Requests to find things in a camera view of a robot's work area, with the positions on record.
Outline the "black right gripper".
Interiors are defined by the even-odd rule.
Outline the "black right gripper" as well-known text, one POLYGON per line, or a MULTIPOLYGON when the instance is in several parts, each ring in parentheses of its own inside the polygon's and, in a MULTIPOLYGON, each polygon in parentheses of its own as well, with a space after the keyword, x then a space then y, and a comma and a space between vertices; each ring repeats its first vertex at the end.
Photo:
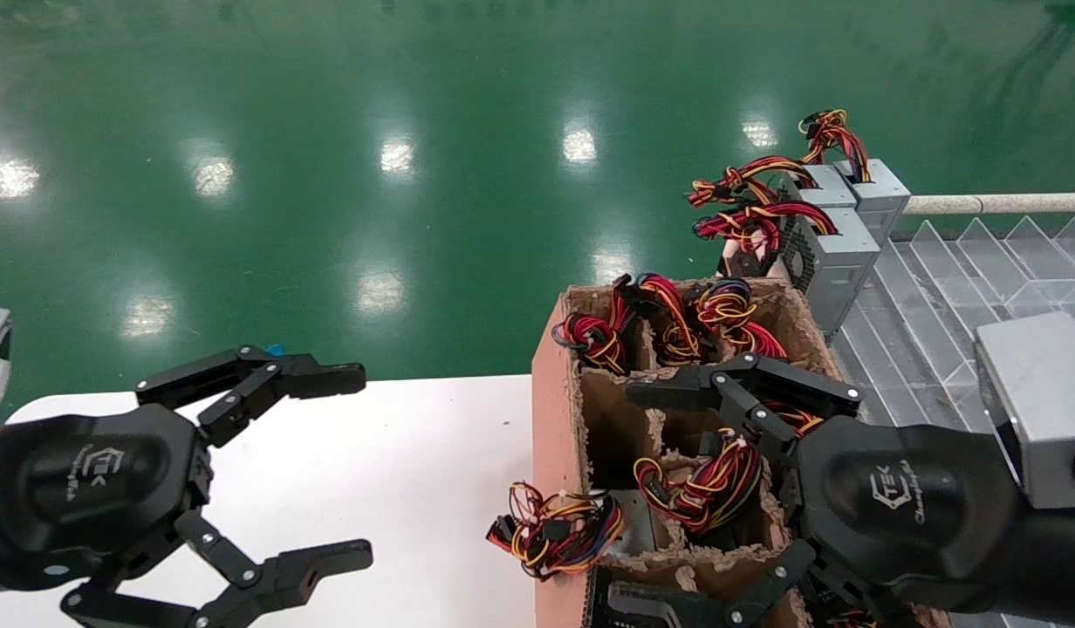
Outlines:
POLYGON ((924 605, 1075 625, 1075 509, 1031 505, 997 438, 857 422, 860 390, 752 352, 628 380, 625 397, 713 411, 783 462, 786 518, 816 553, 811 575, 846 604, 879 620, 924 605), (765 399, 829 420, 800 438, 765 399))

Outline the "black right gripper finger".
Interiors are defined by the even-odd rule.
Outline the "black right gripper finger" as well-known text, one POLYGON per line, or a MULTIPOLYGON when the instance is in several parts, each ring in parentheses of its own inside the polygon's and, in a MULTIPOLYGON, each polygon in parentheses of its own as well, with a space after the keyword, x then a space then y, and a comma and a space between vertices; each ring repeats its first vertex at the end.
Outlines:
POLYGON ((606 586, 606 608, 634 627, 645 618, 647 627, 756 627, 805 579, 817 557, 807 541, 794 541, 730 603, 704 593, 614 580, 606 586))

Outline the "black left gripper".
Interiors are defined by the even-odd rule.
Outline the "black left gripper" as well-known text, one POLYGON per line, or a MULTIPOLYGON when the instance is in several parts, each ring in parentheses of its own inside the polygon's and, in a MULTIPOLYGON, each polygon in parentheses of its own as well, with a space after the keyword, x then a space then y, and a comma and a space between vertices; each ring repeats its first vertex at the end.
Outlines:
POLYGON ((213 477, 207 446, 226 446, 283 398, 363 390, 362 363, 243 345, 142 380, 140 408, 127 413, 0 427, 0 593, 90 577, 60 603, 82 627, 250 627, 306 605, 319 580, 370 568, 373 546, 352 540, 255 563, 196 513, 213 477), (198 429, 175 413, 218 394, 198 429), (227 581, 214 600, 192 608, 119 593, 123 576, 146 575, 182 541, 227 581))

